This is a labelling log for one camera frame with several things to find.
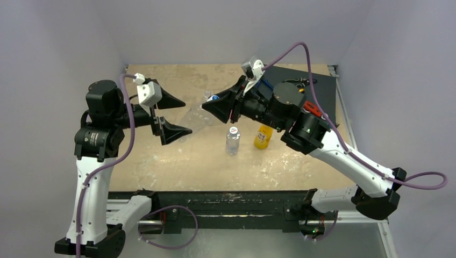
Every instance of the orange bottle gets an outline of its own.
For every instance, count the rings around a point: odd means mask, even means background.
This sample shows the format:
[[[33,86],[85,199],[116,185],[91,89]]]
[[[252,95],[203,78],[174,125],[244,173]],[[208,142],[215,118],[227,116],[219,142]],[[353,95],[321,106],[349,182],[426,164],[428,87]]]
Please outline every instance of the orange bottle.
[[[272,136],[272,129],[269,126],[261,125],[260,129],[258,129],[258,133],[255,136],[255,140],[253,140],[253,144],[259,149],[266,149],[269,145],[270,138]]]

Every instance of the clear plastic bottle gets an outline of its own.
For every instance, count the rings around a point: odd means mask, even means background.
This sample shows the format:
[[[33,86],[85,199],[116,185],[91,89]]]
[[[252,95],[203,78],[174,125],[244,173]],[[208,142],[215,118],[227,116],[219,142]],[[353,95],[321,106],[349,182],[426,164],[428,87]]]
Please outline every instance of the clear plastic bottle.
[[[226,134],[226,147],[225,150],[230,155],[236,155],[239,150],[239,142],[241,133],[235,126],[231,127]]]
[[[182,119],[177,123],[180,126],[189,128],[192,130],[192,134],[186,135],[179,139],[180,142],[186,141],[187,138],[191,137],[192,135],[198,133],[206,126],[210,126],[213,123],[213,115],[208,111],[205,111],[201,108],[201,105],[208,100],[209,97],[212,96],[212,92],[207,90],[204,92],[201,100],[190,107],[190,109],[185,113]]]

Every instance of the blue cable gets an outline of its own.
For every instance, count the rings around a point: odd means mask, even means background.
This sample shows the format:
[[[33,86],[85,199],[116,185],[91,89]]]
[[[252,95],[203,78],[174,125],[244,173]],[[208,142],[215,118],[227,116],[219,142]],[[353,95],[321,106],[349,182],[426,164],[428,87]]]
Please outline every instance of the blue cable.
[[[268,80],[259,80],[256,84],[255,84],[255,88],[258,88],[258,86],[263,83],[264,85],[266,85],[266,87],[268,87],[270,90],[274,90],[274,87],[268,82]]]

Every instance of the white wall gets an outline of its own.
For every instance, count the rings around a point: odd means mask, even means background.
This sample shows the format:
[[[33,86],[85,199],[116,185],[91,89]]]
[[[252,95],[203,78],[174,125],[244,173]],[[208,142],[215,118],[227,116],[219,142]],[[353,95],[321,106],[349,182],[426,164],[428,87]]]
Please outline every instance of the white wall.
[[[399,190],[390,217],[399,257],[456,253],[455,12],[452,0],[375,1],[339,66],[360,150],[409,175],[437,170],[450,178],[438,191]]]
[[[1,257],[56,257],[74,205],[74,134],[122,62],[90,0],[0,5]]]
[[[304,40],[313,63],[338,63],[373,0],[94,0],[127,63],[271,61]],[[284,62],[304,62],[302,49]]]

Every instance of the bottle cap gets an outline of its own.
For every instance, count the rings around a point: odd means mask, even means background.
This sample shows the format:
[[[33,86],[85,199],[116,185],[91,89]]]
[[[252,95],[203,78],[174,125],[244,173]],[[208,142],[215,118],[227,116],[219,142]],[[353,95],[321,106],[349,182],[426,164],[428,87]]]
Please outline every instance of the bottle cap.
[[[239,130],[238,130],[237,127],[233,126],[233,127],[230,128],[230,133],[231,134],[237,134],[238,132],[239,132]]]

